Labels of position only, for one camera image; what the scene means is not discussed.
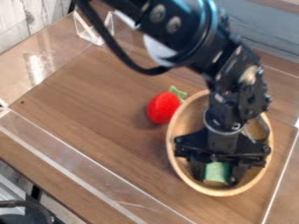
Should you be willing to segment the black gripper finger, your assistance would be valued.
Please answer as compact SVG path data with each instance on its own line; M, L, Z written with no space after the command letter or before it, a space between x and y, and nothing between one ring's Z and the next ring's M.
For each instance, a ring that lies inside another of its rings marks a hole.
M257 175L256 168L252 164L245 164L240 161L232 165L231 174L228 175L228 186L244 186Z
M200 161L196 157L191 158L191 175L197 181L205 178L205 161Z

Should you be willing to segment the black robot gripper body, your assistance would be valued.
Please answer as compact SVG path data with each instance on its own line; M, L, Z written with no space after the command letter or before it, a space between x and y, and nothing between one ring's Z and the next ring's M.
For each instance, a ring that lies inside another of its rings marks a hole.
M272 149L265 141L252 141L244 134L212 134L207 128L173 138L175 153L189 166L203 167L213 162L236 167L264 167Z

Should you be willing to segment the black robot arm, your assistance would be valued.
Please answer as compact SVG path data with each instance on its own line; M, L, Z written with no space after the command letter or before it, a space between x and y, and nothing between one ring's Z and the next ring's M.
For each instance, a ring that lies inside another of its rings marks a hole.
M213 0L103 0L144 34L144 44L157 66L144 68L112 37L89 0L73 0L96 32L123 63L147 75L188 67L204 77L208 107L204 126L173 139L173 155L185 158L195 180L212 181L211 168L236 186L248 169L267 165L271 147L241 133L268 110L271 96L263 80L261 61L231 32L225 13Z

